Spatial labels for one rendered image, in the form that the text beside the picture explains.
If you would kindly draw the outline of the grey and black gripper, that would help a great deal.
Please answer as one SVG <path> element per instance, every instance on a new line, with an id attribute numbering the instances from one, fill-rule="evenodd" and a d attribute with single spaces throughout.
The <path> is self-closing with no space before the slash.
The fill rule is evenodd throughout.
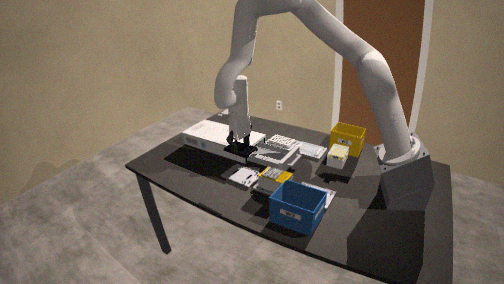
<path id="1" fill-rule="evenodd" d="M 234 124 L 234 126 L 233 126 Z M 244 116 L 229 117 L 229 135 L 226 138 L 226 141 L 231 145 L 231 152 L 237 154 L 237 141 L 243 138 L 243 143 L 250 145 L 250 133 L 251 133 L 252 125 L 250 124 L 249 114 Z M 234 135 L 234 136 L 233 136 Z M 233 142 L 233 139 L 235 140 Z"/>

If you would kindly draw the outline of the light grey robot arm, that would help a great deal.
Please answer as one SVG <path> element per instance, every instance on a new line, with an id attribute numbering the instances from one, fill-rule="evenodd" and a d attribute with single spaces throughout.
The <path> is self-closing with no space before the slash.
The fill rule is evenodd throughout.
<path id="1" fill-rule="evenodd" d="M 379 159 L 388 165 L 413 159 L 420 151 L 420 142 L 409 134 L 394 79 L 384 57 L 316 0 L 238 0 L 230 57 L 215 81 L 215 104 L 219 109 L 228 108 L 217 115 L 218 120 L 248 114 L 247 77 L 239 74 L 252 62 L 258 18 L 286 12 L 293 13 L 314 35 L 355 69 L 357 67 L 360 86 L 383 141 Z"/>

